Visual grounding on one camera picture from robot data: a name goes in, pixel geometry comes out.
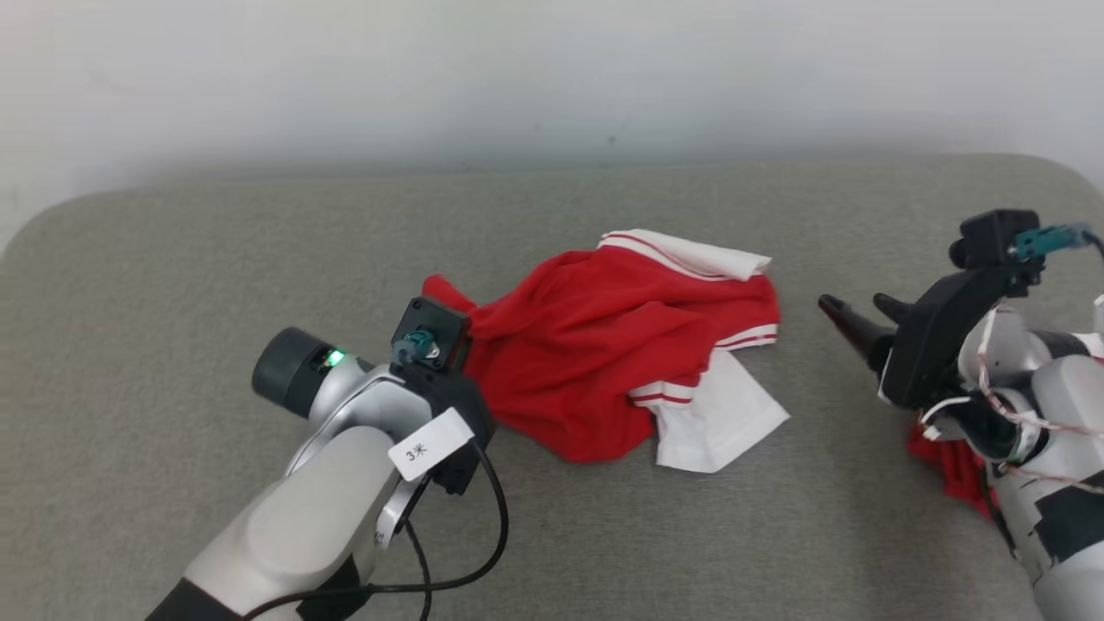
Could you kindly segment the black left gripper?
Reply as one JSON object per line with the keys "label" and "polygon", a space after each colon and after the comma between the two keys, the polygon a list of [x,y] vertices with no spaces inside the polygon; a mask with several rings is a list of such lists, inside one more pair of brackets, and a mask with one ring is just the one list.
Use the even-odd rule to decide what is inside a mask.
{"label": "black left gripper", "polygon": [[486,406],[480,387],[461,371],[439,373],[420,364],[392,367],[392,373],[404,381],[410,392],[429,406],[429,421],[448,408],[455,408],[473,428],[474,439],[465,448],[457,449],[450,457],[442,461],[437,467],[431,469],[424,476],[437,483],[448,494],[465,494],[473,482],[474,473],[480,469],[480,456],[477,455],[477,451],[478,449],[486,451],[486,445],[492,440],[496,429],[492,413]]}

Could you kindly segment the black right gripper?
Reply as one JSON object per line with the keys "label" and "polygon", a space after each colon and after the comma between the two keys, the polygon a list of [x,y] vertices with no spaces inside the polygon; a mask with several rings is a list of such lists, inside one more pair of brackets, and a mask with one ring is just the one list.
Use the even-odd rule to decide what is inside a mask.
{"label": "black right gripper", "polygon": [[913,303],[875,293],[872,303],[896,331],[884,329],[831,294],[818,307],[872,373],[881,373],[888,404],[923,408],[941,389],[941,373],[957,357],[967,335],[1006,296],[1005,274],[965,270],[936,280]]}

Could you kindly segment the red shorts with white trim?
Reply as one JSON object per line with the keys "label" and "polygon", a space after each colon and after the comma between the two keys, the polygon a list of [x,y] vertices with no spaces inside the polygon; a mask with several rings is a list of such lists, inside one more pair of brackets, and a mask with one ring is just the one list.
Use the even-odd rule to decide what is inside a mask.
{"label": "red shorts with white trim", "polygon": [[926,431],[919,417],[921,412],[916,411],[907,434],[910,455],[942,476],[943,491],[947,496],[972,506],[992,520],[992,511],[997,511],[999,504],[988,485],[981,482],[985,474],[983,459],[975,455],[967,442],[960,439],[958,429],[941,430],[935,436]]}

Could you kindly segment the red jersey with white sleeves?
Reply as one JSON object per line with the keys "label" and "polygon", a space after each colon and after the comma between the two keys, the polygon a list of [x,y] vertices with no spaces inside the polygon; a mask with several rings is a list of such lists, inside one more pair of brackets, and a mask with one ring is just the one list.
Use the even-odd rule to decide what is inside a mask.
{"label": "red jersey with white sleeves", "polygon": [[464,370],[497,422],[572,463],[656,439],[659,467],[714,474],[789,419],[737,361],[781,334],[768,267],[757,253],[615,229],[491,303],[439,274],[422,294],[469,318]]}

